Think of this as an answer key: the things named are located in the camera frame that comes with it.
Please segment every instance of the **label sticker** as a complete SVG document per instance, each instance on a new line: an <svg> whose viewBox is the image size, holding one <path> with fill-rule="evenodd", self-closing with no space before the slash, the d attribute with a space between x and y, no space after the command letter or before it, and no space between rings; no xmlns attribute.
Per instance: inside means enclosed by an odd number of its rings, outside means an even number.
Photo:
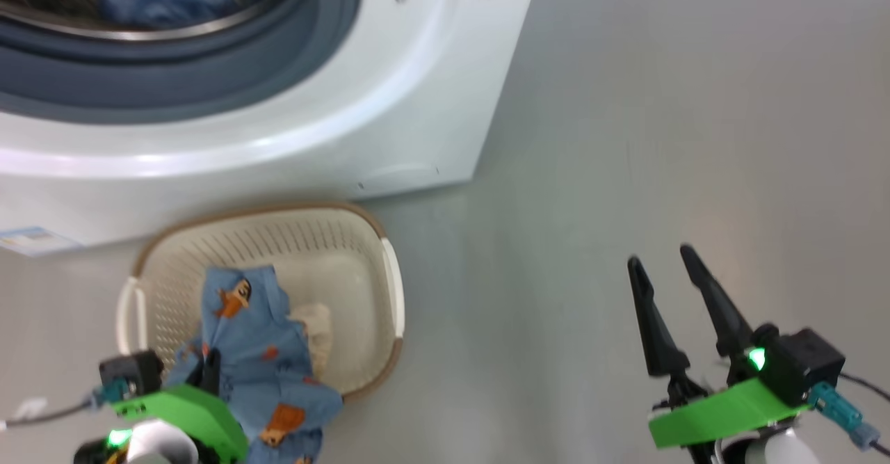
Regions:
<svg viewBox="0 0 890 464"><path fill-rule="evenodd" d="M80 248L80 246L76 241L39 227L0 232L0 248L32 257Z"/></svg>

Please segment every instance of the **basket rim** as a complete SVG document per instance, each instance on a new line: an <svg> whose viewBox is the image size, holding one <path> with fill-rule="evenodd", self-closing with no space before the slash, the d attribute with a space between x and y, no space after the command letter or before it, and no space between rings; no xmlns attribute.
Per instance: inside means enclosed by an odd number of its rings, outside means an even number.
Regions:
<svg viewBox="0 0 890 464"><path fill-rule="evenodd" d="M220 221L228 221L229 219L236 219L238 217L249 217L256 216L257 214L271 214L276 213L276 211L290 211L290 210L315 210L315 209L334 209L334 210L346 210L350 211L353 214L357 214L357 216L362 217L362 219L367 222L371 228L374 229L374 232L378 236L379 239L386 239L387 232L384 231L381 224L378 220L375 219L367 210L359 205L354 205L352 203L346 202L338 202L338 201L314 201L314 202L299 202L299 203L285 203L285 204L276 204L276 205L264 205L264 207L254 207L242 210L234 210L234 211L226 211L221 214L212 214L212 216L201 216L196 217L194 219L185 221L183 223L175 224L168 229L163 230L158 233L154 238L149 240L143 250L139 252L139 256L136 258L136 263L133 264L133 270L131 271L131 277L134 279L139 279L143 274L143 269L145 269L145 264L147 259L149 259L149 255L152 254L154 249L165 239L170 238L172 235L183 232L184 230L189 230L191 228L195 228L197 226L201 226L203 224L209 223L217 223ZM395 337L395 340L392 341L392 350L390 350L390 356L387 360L387 364L380 370L380 373L372 379L372 381L368 382L368 384L363 385L354 391L350 391L349 393L343 394L343 402L350 403L350 401L356 401L360 398L364 398L367 395L373 393L387 381L388 378L392 375L392 372L395 370L396 363L398 363L398 357L401 356L401 347L403 347L403 338Z"/></svg>
<svg viewBox="0 0 890 464"><path fill-rule="evenodd" d="M236 219L238 217L249 217L256 216L257 214L271 214L276 211L288 211L288 210L316 210L316 209L334 209L334 210L346 210L351 211L353 214L357 214L357 216L362 217L370 226L374 229L374 232L378 234L379 239L387 238L387 232L384 231L384 227L380 225L378 220L374 218L367 210L359 205L354 205L352 203L346 202L338 202L338 201L316 201L316 202L301 202L301 203L285 203L278 205L265 205L265 207L254 207L242 210L234 210L234 211L225 211L222 214L211 214L210 216L196 217L194 219L185 221L183 223L175 224L168 229L162 230L162 232L158 233L154 238L149 240L143 250L139 252L139 256L136 258L136 263L133 264L133 270L131 270L131 276L139 278L143 274L143 270L145 269L145 262L149 259L149 255L152 254L156 246L160 245L162 241L167 238L170 238L172 235L178 234L179 232L183 232L184 230L189 230L191 228L196 228L203 224L210 223L218 223L220 221L228 221L229 219Z"/></svg>

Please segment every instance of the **teal connector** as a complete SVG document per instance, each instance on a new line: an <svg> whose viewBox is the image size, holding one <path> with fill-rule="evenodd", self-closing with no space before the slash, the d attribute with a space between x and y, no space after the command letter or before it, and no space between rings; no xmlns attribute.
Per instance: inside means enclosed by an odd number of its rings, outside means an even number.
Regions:
<svg viewBox="0 0 890 464"><path fill-rule="evenodd" d="M874 426L862 421L862 413L852 403L846 401L835 388L827 382L820 382L813 386L807 403L833 420L837 426L841 426L859 451L867 451L871 444L877 442L881 433Z"/></svg>
<svg viewBox="0 0 890 464"><path fill-rule="evenodd" d="M114 381L97 389L102 403L117 403L123 401L130 394L130 384L125 378L116 378Z"/></svg>

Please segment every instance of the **green bracket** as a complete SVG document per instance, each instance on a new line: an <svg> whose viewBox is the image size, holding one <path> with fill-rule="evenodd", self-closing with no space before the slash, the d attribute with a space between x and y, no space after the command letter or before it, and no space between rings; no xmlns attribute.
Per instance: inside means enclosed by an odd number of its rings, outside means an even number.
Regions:
<svg viewBox="0 0 890 464"><path fill-rule="evenodd" d="M659 449L695 445L759 429L808 408L788 407L753 378L650 420L649 432Z"/></svg>
<svg viewBox="0 0 890 464"><path fill-rule="evenodd" d="M222 463L244 461L248 455L248 438L225 402L191 385L176 385L112 407L127 420L156 417L179 427L216 451Z"/></svg>

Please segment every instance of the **green led light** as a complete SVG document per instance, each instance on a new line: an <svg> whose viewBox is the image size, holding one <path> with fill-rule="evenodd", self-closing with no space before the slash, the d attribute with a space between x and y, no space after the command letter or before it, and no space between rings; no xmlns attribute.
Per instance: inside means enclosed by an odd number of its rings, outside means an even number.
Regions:
<svg viewBox="0 0 890 464"><path fill-rule="evenodd" d="M127 442L133 435L133 429L121 429L120 431L111 431L108 433L108 445L118 447Z"/></svg>
<svg viewBox="0 0 890 464"><path fill-rule="evenodd" d="M766 365L766 350L763 347L756 347L747 354L747 359L754 363L757 371L760 371Z"/></svg>

